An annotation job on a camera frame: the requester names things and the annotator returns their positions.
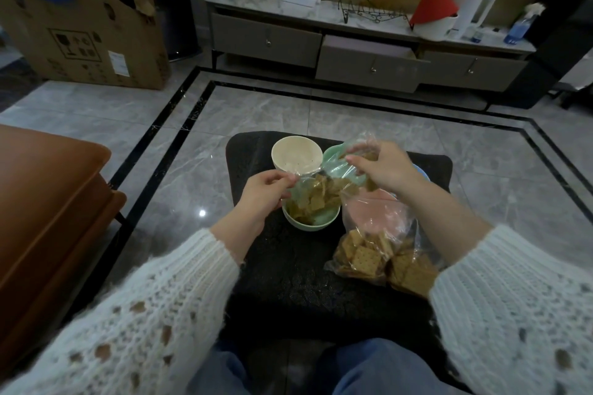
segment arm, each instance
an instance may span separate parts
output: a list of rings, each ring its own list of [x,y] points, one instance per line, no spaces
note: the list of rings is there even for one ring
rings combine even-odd
[[[249,178],[233,211],[133,272],[2,395],[184,393],[218,337],[237,264],[295,181],[276,170]]]
[[[492,229],[484,219],[462,206],[451,194],[427,181],[408,155],[394,143],[381,142],[377,161],[349,155],[348,162],[367,173],[377,185],[411,207],[426,235],[442,257],[453,264]]]
[[[453,264],[430,300],[464,382],[484,395],[593,393],[593,276],[493,229],[426,182],[396,144],[376,146],[378,161],[347,159],[410,205]]]

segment white pot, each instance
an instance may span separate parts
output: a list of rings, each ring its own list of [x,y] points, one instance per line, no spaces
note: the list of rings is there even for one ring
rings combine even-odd
[[[415,24],[414,33],[422,39],[429,41],[442,41],[447,37],[449,30],[453,28],[457,21],[457,15],[444,17],[425,24]]]

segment brown leather sofa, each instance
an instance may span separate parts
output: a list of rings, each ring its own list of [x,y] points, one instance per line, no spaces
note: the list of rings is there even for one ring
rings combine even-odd
[[[46,339],[126,202],[103,145],[0,125],[0,377]]]

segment electric kettle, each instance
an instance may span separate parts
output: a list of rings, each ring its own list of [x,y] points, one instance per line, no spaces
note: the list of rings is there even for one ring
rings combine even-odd
[[[476,17],[483,1],[486,1],[486,4],[480,18],[477,22],[472,22],[472,19]],[[456,23],[449,32],[448,37],[451,39],[459,39],[470,25],[475,28],[481,26],[488,15],[488,12],[492,8],[494,1],[495,0],[455,0],[455,3],[459,7],[459,11],[457,11],[458,17]]]

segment marble countertop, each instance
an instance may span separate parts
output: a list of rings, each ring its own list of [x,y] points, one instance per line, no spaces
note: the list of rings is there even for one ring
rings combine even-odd
[[[292,17],[296,19],[309,20],[313,22],[320,22],[325,24],[339,25],[341,27],[352,29],[356,31],[363,29],[367,31],[380,32],[396,36],[404,36],[411,40],[418,42],[429,42],[420,39],[418,35],[412,32],[407,21],[403,17],[386,20],[380,23],[373,22],[365,17],[351,14],[348,18],[348,23],[344,23],[344,17],[341,9],[338,8],[336,2],[329,0],[322,0],[313,8],[296,5],[282,0],[205,0],[206,2],[236,7],[244,10],[259,11],[261,13],[269,13],[273,15]],[[451,44],[470,46],[472,48],[495,48],[500,51],[524,54],[536,51],[529,41],[523,39],[516,45],[506,44],[503,36],[487,35],[482,42],[475,44],[467,38],[461,39],[445,39],[439,44]]]

